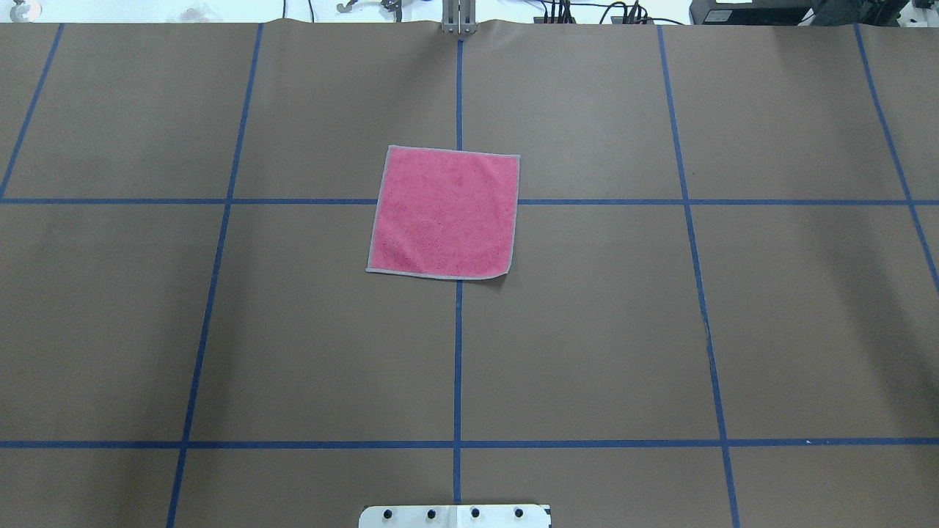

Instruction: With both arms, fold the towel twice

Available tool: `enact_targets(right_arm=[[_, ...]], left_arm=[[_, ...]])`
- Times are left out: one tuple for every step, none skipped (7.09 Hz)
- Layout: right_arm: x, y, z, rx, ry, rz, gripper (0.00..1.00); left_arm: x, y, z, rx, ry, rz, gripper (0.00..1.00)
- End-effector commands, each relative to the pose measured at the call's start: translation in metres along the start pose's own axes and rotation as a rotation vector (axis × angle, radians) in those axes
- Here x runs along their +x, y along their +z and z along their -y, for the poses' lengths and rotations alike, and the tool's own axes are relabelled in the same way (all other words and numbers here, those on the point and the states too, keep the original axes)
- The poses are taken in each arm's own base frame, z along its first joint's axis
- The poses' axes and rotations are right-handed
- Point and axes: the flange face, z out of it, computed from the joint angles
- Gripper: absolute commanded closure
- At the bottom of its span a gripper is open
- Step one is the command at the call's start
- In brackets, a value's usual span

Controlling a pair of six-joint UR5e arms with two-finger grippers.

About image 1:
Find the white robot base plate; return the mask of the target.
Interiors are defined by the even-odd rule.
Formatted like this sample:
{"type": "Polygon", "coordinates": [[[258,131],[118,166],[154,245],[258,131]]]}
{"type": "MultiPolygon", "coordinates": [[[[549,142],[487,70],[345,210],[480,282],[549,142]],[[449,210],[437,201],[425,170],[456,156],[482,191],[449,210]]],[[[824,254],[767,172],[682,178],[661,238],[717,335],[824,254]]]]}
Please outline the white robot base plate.
{"type": "Polygon", "coordinates": [[[376,505],[359,527],[551,527],[549,505],[376,505]]]}

